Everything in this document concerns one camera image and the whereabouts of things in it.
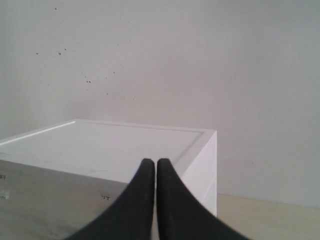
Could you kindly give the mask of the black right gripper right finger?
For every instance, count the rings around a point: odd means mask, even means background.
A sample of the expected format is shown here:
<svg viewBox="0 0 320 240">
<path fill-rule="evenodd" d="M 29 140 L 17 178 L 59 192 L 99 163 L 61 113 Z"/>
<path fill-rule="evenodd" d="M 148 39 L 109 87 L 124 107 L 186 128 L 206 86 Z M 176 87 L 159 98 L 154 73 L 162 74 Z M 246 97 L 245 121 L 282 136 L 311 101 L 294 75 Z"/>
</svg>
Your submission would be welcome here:
<svg viewBox="0 0 320 240">
<path fill-rule="evenodd" d="M 157 161 L 156 211 L 161 240 L 245 240 L 187 189 L 171 161 Z"/>
</svg>

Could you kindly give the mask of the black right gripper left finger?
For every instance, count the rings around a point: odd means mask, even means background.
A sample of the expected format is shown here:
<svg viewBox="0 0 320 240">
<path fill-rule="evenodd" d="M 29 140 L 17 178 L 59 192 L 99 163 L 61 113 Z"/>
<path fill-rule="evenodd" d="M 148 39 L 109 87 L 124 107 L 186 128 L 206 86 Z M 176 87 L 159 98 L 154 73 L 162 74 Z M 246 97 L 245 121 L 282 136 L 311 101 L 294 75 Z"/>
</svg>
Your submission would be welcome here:
<svg viewBox="0 0 320 240">
<path fill-rule="evenodd" d="M 155 201 L 155 164 L 144 158 L 121 195 L 68 240 L 150 240 Z"/>
</svg>

